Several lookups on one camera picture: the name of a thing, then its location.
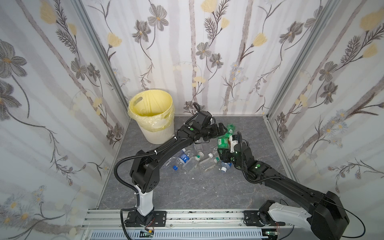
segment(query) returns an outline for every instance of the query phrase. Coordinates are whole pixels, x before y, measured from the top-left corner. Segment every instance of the metal mounting plate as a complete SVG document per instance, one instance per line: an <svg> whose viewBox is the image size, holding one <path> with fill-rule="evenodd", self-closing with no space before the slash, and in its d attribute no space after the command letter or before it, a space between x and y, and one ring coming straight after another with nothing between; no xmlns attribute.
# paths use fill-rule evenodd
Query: metal mounting plate
<svg viewBox="0 0 384 240"><path fill-rule="evenodd" d="M256 226L256 227L264 227L264 226L277 226L276 223L271 223L269 225L265 225L260 222L260 218L258 215L259 211L244 211L244 223L250 227L250 226ZM279 226L285 226L284 222L278 222Z"/></svg>
<svg viewBox="0 0 384 240"><path fill-rule="evenodd" d="M166 211L154 211L153 212L154 220L151 224L151 227L165 227L167 212ZM139 223L136 222L135 211L128 213L127 219L124 221L126 227L142 227Z"/></svg>

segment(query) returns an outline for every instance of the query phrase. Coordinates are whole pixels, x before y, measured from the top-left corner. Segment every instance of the green plastic bottle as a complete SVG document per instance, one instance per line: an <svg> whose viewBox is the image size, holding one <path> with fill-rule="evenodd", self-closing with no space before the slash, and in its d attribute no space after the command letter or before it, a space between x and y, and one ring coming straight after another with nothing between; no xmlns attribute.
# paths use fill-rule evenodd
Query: green plastic bottle
<svg viewBox="0 0 384 240"><path fill-rule="evenodd" d="M217 140L217 148L226 148L229 149L229 143L228 143L228 138L227 137L220 137Z"/></svg>
<svg viewBox="0 0 384 240"><path fill-rule="evenodd" d="M233 135L233 133L235 132L235 125L233 125L232 123L228 124L227 125L227 133L225 134L225 137L226 138L229 138L229 136Z"/></svg>

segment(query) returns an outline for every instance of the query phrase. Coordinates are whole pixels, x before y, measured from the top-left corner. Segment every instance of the yellow trash bag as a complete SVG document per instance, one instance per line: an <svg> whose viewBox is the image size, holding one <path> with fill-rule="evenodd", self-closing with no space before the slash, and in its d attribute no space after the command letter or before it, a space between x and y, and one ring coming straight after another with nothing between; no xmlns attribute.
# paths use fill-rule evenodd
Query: yellow trash bag
<svg viewBox="0 0 384 240"><path fill-rule="evenodd" d="M141 131L153 144L162 144L174 134L175 107L169 93L152 89L135 95L129 101L128 115L137 121Z"/></svg>

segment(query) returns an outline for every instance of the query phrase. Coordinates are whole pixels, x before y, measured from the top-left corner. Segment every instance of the gray marble floor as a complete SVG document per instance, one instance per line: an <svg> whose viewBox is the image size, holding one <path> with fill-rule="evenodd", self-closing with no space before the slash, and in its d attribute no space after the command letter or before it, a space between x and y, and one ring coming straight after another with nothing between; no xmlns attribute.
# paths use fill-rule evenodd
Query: gray marble floor
<svg viewBox="0 0 384 240"><path fill-rule="evenodd" d="M175 117L175 130L188 117ZM285 171L273 145L262 117L216 117L216 122L226 126L233 123L241 131L252 149L255 159L268 163L285 175ZM156 145L146 141L136 121L129 124L127 134L122 142L118 159L135 155L137 151L155 148ZM217 141L203 144L203 153L208 154L217 147ZM129 176L132 161L120 165L119 176L131 183ZM259 208L266 200L284 199L289 205L293 202L279 192L260 184L248 183L241 171L234 168L222 173L219 167L201 173L194 169L190 173L172 168L160 170L160 183L154 190L153 204L156 209L245 209ZM136 197L133 191L111 174L102 196L99 209L121 209L133 207Z"/></svg>

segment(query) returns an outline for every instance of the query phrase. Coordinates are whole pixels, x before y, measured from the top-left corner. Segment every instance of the trash can handle hole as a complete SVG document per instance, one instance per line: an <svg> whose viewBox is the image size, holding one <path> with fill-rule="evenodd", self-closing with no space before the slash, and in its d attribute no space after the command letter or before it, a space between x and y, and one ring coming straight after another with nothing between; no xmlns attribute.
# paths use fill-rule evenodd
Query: trash can handle hole
<svg viewBox="0 0 384 240"><path fill-rule="evenodd" d="M143 97L136 99L136 101L133 103L133 106L136 106L136 104L138 104L141 100L143 100Z"/></svg>

